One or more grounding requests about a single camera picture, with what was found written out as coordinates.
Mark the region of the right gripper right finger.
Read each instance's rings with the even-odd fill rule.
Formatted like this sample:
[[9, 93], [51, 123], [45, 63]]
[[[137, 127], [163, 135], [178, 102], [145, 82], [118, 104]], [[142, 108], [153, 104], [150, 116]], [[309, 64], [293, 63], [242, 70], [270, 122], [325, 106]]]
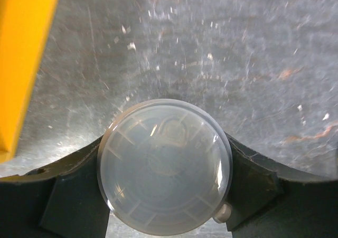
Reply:
[[278, 163], [228, 136], [233, 237], [337, 237], [337, 180]]

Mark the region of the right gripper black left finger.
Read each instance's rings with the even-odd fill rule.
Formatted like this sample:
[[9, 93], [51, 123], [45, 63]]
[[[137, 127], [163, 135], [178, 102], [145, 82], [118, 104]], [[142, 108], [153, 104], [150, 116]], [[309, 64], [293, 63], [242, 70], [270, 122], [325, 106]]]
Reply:
[[1, 237], [105, 237], [97, 181], [101, 139], [24, 175], [1, 178]]

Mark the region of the orange can with spoon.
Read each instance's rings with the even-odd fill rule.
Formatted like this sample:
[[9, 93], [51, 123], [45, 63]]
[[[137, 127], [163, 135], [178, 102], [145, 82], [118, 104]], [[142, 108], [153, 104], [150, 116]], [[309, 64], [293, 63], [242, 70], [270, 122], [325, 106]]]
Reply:
[[116, 117], [98, 148], [98, 184], [117, 218], [142, 233], [171, 236], [222, 209], [233, 171], [219, 124], [197, 106], [155, 99]]

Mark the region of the yellow shelf cabinet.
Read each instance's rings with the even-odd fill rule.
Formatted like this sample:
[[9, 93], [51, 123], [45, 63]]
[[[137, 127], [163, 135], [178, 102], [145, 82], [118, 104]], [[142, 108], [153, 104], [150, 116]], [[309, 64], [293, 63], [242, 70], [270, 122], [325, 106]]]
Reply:
[[58, 0], [1, 0], [1, 162], [15, 156]]

